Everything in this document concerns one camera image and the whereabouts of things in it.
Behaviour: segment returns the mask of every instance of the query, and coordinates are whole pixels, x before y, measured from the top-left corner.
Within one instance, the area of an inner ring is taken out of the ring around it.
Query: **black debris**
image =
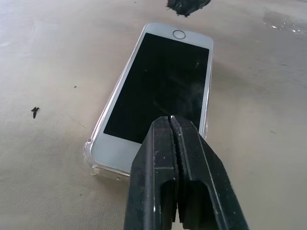
[[[176,11],[178,15],[188,17],[191,13],[202,9],[211,0],[168,0],[167,7]]]
[[[34,107],[34,108],[31,110],[31,112],[33,112],[33,119],[35,119],[36,113],[37,113],[38,110],[39,110],[39,107]]]

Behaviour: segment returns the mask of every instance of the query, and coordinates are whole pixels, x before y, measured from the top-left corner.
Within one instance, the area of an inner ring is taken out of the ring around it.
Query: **iphone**
[[[213,40],[168,24],[147,24],[84,146],[95,174],[121,179],[151,123],[181,116],[207,131]]]

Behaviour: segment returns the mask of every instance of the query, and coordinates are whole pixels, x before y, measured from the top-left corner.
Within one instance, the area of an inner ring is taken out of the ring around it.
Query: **leather surface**
[[[1,225],[123,227],[128,185],[91,176],[82,148],[142,28],[165,22],[215,42],[207,141],[250,228],[306,229],[306,2],[213,0],[188,18],[165,5],[0,1]]]

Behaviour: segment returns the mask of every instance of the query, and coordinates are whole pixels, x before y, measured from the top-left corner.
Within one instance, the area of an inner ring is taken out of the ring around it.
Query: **black screen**
[[[166,115],[199,129],[208,56],[206,48],[146,33],[104,133],[142,144]]]

